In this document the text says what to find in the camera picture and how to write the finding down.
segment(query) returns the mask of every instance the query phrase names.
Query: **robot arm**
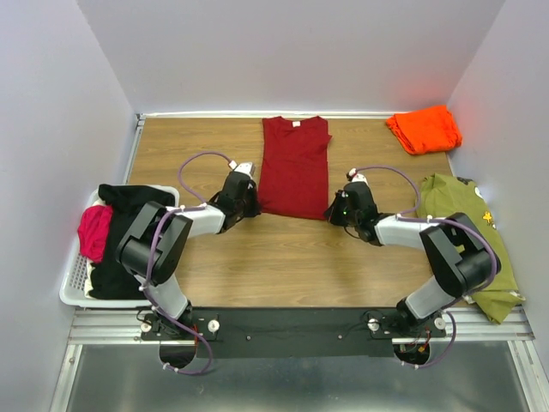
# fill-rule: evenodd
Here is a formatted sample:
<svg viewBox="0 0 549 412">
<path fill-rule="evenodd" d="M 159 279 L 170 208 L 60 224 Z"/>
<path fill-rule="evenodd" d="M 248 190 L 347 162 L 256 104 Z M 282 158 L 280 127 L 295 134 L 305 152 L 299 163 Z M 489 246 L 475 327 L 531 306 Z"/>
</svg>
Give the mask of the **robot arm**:
<svg viewBox="0 0 549 412">
<path fill-rule="evenodd" d="M 468 231 L 451 225 L 452 221 L 475 231 L 477 227 L 463 213 L 444 221 L 403 221 L 396 215 L 377 211 L 366 178 L 348 176 L 350 183 L 338 191 L 329 209 L 329 221 L 337 226 L 350 226 L 364 242 L 372 245 L 403 245 L 424 250 L 433 277 L 402 299 L 396 314 L 388 322 L 398 330 L 423 323 L 433 313 L 451 306 L 464 294 L 484 283 L 492 270 L 488 251 Z M 497 260 L 497 271 L 501 264 Z"/>
<path fill-rule="evenodd" d="M 145 282 L 151 243 L 160 219 L 165 222 L 154 251 L 148 294 L 172 318 L 187 323 L 190 303 L 181 293 L 174 274 L 187 239 L 224 233 L 245 217 L 260 214 L 251 162 L 237 165 L 226 177 L 223 189 L 204 205 L 188 209 L 165 208 L 149 202 L 135 218 L 117 248 L 120 262 L 142 284 Z"/>
</svg>

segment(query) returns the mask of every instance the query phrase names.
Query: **gray floor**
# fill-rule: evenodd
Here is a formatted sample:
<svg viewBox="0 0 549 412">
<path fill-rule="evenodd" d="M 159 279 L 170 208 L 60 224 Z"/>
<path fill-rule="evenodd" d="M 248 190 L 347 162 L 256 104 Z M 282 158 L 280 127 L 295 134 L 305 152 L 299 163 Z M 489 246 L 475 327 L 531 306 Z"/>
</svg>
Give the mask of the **gray floor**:
<svg viewBox="0 0 549 412">
<path fill-rule="evenodd" d="M 154 346 L 84 348 L 69 411 L 528 410 L 506 342 L 460 342 L 414 371 L 367 357 L 217 360 L 206 376 L 163 371 Z"/>
</svg>

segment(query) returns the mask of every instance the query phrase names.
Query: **black cloth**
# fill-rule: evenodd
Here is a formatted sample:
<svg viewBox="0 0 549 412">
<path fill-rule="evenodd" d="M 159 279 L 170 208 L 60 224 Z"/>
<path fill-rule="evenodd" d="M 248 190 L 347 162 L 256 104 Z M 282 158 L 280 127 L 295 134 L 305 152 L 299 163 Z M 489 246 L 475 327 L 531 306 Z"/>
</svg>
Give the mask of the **black cloth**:
<svg viewBox="0 0 549 412">
<path fill-rule="evenodd" d="M 112 206 L 113 214 L 103 260 L 94 265 L 91 273 L 94 290 L 89 294 L 104 300 L 144 300 L 140 283 L 115 260 L 117 246 L 146 202 L 175 206 L 175 198 L 171 193 L 149 186 L 100 185 L 99 196 Z"/>
</svg>

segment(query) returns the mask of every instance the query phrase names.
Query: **olive green cloth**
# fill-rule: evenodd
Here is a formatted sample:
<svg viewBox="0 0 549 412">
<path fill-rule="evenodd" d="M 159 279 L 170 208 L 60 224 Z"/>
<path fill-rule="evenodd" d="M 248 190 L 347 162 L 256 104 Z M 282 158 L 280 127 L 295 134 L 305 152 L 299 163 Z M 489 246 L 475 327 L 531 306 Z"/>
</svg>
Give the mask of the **olive green cloth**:
<svg viewBox="0 0 549 412">
<path fill-rule="evenodd" d="M 502 323 L 513 307 L 522 303 L 524 298 L 518 293 L 504 242 L 476 183 L 469 179 L 435 173 L 425 178 L 420 191 L 418 216 L 445 217 L 463 212 L 498 255 L 501 271 L 490 286 L 474 294 L 472 298 L 492 322 Z"/>
</svg>

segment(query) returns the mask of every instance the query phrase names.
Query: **pink cloth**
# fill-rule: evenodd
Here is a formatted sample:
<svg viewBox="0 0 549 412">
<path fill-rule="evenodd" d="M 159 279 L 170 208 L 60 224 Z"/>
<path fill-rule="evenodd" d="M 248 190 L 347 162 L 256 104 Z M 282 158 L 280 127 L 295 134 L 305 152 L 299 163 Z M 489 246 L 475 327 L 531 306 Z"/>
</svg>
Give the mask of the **pink cloth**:
<svg viewBox="0 0 549 412">
<path fill-rule="evenodd" d="M 80 220 L 80 254 L 97 264 L 103 260 L 111 218 L 112 207 L 98 205 L 84 210 Z"/>
</svg>

